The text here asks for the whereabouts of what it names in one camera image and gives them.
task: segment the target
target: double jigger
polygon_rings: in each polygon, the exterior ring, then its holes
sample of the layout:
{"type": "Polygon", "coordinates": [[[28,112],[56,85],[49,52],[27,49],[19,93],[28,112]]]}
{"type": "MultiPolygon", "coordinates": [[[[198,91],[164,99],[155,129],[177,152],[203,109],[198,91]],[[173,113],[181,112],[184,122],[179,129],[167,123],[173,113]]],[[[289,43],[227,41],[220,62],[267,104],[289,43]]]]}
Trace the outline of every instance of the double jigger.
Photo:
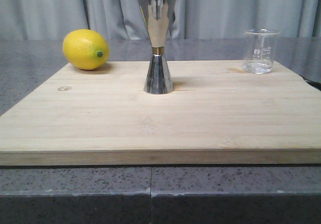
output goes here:
{"type": "Polygon", "coordinates": [[[173,20],[175,0],[138,0],[152,47],[144,91],[165,94],[174,90],[164,54],[167,32],[173,20]]]}

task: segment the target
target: brass band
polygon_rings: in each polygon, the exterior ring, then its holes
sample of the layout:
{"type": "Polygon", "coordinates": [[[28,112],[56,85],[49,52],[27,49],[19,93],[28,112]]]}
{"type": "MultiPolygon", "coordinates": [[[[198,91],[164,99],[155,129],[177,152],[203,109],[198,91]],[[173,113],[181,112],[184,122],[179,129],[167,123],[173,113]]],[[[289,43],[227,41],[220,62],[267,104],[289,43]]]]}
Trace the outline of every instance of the brass band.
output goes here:
{"type": "Polygon", "coordinates": [[[152,53],[155,55],[164,54],[164,47],[153,47],[152,53]]]}

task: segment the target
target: measuring beaker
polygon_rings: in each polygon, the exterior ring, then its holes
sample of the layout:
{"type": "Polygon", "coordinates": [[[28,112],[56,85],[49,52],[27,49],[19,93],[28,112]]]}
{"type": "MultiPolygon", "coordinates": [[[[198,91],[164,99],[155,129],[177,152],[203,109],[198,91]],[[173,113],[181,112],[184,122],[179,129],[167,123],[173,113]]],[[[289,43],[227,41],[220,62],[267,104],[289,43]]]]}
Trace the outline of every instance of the measuring beaker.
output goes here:
{"type": "Polygon", "coordinates": [[[277,30],[269,29],[252,29],[244,33],[247,40],[242,65],[244,71],[264,74],[272,70],[279,33],[277,30]]]}

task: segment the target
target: stainless steel jigger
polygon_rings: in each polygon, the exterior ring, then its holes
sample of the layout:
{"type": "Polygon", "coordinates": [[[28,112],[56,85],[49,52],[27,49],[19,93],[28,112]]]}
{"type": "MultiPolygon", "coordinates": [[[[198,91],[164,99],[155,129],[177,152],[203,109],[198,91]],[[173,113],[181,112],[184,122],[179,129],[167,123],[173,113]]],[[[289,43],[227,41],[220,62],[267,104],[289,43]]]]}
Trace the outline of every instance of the stainless steel jigger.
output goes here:
{"type": "Polygon", "coordinates": [[[138,0],[152,46],[144,91],[165,94],[174,90],[164,45],[172,22],[175,0],[138,0]]]}

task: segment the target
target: wood grain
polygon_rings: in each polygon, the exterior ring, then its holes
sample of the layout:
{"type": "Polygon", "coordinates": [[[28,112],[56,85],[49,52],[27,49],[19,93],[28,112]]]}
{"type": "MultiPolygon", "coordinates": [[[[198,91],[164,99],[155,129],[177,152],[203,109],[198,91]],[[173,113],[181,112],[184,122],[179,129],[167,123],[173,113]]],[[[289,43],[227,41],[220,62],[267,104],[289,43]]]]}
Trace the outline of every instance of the wood grain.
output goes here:
{"type": "Polygon", "coordinates": [[[240,65],[169,62],[175,91],[152,95],[148,62],[67,64],[0,117],[0,165],[321,163],[321,92],[240,65]]]}

